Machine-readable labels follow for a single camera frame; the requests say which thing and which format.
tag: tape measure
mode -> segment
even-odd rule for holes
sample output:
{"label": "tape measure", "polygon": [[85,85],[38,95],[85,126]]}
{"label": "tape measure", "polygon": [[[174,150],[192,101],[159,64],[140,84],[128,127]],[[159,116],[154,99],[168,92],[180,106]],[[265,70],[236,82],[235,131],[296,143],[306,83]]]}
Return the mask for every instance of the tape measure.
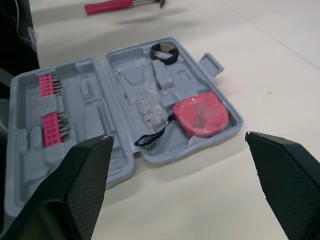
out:
{"label": "tape measure", "polygon": [[167,118],[163,129],[154,134],[143,135],[134,145],[144,147],[152,144],[165,133],[167,125],[175,120],[183,127],[188,137],[209,138],[227,127],[229,114],[212,92],[189,97],[174,105],[173,114]]}

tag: empty tool slot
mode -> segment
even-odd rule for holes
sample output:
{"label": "empty tool slot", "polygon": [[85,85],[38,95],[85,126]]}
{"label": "empty tool slot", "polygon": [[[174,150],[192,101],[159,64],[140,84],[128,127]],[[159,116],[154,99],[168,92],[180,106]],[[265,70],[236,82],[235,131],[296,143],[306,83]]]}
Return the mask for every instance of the empty tool slot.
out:
{"label": "empty tool slot", "polygon": [[124,78],[131,86],[139,86],[145,82],[144,70],[137,66],[124,71]]}
{"label": "empty tool slot", "polygon": [[102,116],[96,105],[87,105],[84,108],[84,129],[87,139],[106,133],[102,124]]}
{"label": "empty tool slot", "polygon": [[159,90],[173,88],[174,83],[166,70],[166,65],[160,60],[153,60],[151,62],[155,80]]}
{"label": "empty tool slot", "polygon": [[31,131],[32,147],[35,151],[41,151],[44,148],[42,129],[35,126]]}

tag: black wrist strap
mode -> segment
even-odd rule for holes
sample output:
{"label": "black wrist strap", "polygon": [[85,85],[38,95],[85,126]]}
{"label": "black wrist strap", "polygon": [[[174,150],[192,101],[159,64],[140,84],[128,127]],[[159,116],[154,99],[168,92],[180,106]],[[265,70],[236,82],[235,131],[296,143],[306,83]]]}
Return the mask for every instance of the black wrist strap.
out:
{"label": "black wrist strap", "polygon": [[[160,57],[157,55],[157,52],[164,52],[169,53],[172,56],[168,58]],[[150,58],[152,60],[159,59],[161,62],[163,62],[165,65],[171,65],[174,64],[179,57],[179,50],[174,45],[171,45],[169,43],[157,43],[151,47],[150,50]]]}
{"label": "black wrist strap", "polygon": [[[168,123],[170,123],[171,121],[174,121],[174,120],[176,120],[176,116],[171,114],[170,116],[168,116],[168,118],[165,122],[164,128],[162,128],[160,131],[158,131],[154,134],[143,135],[142,137],[140,137],[138,139],[138,141],[136,141],[134,143],[134,145],[139,146],[139,147],[144,147],[144,146],[148,146],[148,145],[152,144],[155,140],[159,139],[165,133],[165,129],[166,129]],[[142,139],[145,139],[145,138],[151,138],[151,139],[149,141],[144,142],[144,143],[139,143]]]}

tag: tool case compartment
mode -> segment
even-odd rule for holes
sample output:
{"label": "tool case compartment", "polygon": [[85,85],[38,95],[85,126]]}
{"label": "tool case compartment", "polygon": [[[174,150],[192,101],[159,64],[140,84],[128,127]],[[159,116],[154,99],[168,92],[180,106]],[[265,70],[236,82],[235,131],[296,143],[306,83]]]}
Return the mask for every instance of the tool case compartment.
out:
{"label": "tool case compartment", "polygon": [[[156,43],[175,45],[177,62],[152,61],[150,48]],[[106,182],[111,188],[132,176],[136,152],[159,167],[232,138],[243,120],[212,83],[221,71],[223,67],[210,54],[196,62],[176,40],[165,38],[116,49],[104,61],[85,58],[16,76],[10,89],[6,213],[16,217],[68,150],[86,139],[114,135]],[[39,77],[47,74],[59,77],[61,95],[41,97]],[[134,145],[142,135],[161,129],[177,102],[210,91],[228,111],[225,130],[209,138],[188,137],[174,121],[154,144]],[[45,147],[43,118],[55,112],[68,119],[69,137]]]}

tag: white table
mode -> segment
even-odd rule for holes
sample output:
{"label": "white table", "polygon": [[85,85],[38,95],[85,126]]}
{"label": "white table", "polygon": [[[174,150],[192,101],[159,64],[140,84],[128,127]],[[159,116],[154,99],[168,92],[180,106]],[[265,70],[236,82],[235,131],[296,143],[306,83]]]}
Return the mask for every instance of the white table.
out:
{"label": "white table", "polygon": [[134,176],[105,193],[92,239],[286,239],[244,138],[281,136],[320,159],[320,2],[167,0],[92,16],[85,3],[30,0],[41,67],[174,37],[197,60],[221,62],[214,82],[245,121],[232,140],[179,162],[137,158]]}

